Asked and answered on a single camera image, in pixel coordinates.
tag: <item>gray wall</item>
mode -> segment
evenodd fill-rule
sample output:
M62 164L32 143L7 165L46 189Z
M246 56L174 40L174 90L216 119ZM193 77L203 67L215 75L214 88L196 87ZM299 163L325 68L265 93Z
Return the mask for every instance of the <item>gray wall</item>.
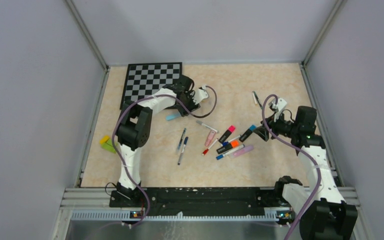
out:
M50 238L102 75L62 0L0 0L0 240Z
M384 1L348 1L308 70L343 178L384 239Z
M74 0L109 65L298 62L334 0Z

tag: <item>green sticky note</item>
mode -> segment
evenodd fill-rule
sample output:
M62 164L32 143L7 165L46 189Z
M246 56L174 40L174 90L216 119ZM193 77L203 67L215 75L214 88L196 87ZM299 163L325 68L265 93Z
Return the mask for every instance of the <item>green sticky note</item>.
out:
M116 150L114 149L113 145L111 144L111 142L108 144L107 142L106 143L103 143L100 145L103 149L115 154L116 153Z

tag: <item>black and white checkerboard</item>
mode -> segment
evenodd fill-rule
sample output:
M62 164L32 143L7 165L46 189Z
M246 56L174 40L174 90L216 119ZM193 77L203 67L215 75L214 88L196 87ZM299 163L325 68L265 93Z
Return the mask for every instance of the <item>black and white checkerboard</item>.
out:
M121 106L125 100L136 101L156 93L164 85L179 79L181 74L181 62L129 64Z

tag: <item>blue marker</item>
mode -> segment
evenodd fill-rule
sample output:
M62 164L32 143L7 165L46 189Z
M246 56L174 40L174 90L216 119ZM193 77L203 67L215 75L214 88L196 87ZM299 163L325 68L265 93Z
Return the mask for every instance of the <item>blue marker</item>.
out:
M256 129L255 125L251 125L239 138L239 141L243 143L251 134L253 134L253 130Z
M188 139L189 139L188 136L184 138L183 148L181 149L181 153L180 153L179 161L177 162L177 165L180 165L180 162L182 161L182 158L183 158L183 152L185 151L185 147L186 147L186 143L188 142Z
M240 146L237 146L237 147L235 147L235 148L233 148L233 149L230 149L229 151L227 151L227 152L225 152L225 153L223 153L223 154L220 154L220 155L216 156L215 159L220 160L220 159L226 157L226 156L229 155L229 154L232 154L232 153L234 153L234 152L236 152L236 151L238 151L238 150L243 149L244 147L245 147L245 145L243 145L243 144L240 145Z
M180 141L179 141L179 145L177 146L176 153L179 152L180 147L182 146L182 141L183 141L183 137L185 136L185 133L186 133L186 127L183 129L183 133L181 134L181 138L180 138Z

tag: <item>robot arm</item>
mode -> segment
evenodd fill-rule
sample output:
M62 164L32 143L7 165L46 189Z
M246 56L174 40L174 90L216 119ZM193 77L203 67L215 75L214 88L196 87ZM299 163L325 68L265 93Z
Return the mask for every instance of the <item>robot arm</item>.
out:
M192 79L181 75L176 83L163 86L153 96L165 94L176 97L192 112L200 107L202 100L209 97L205 85L198 88L197 91L191 90L193 85ZM132 101L126 101L123 104L122 112L132 103ZM154 97L136 104L127 113L126 117L121 120L117 129L116 135L120 145L120 152L128 172L137 184L141 183L139 174L141 152L150 136L152 117L169 107L176 108L182 117L188 115L186 110L174 98L168 96ZM121 175L116 188L120 194L128 199L137 196L136 186L127 177L125 166L121 166Z
M299 106L295 121L285 120L283 110L287 102L279 98L269 103L274 114L266 118L271 131L276 135L291 138L291 144L308 153L317 166L302 152L297 151L301 160L310 189L314 189L317 183L317 169L321 172L321 183L313 198L312 204L306 207L305 213L299 222L299 231L302 239L349 239L357 220L357 208L348 205L339 192L331 169L328 165L326 146L323 138L315 134L316 109L308 106ZM265 141L269 140L269 132L264 125L257 127L254 133ZM298 213L309 198L302 183L297 179L284 176L276 182L274 190L276 195L287 201L294 212Z

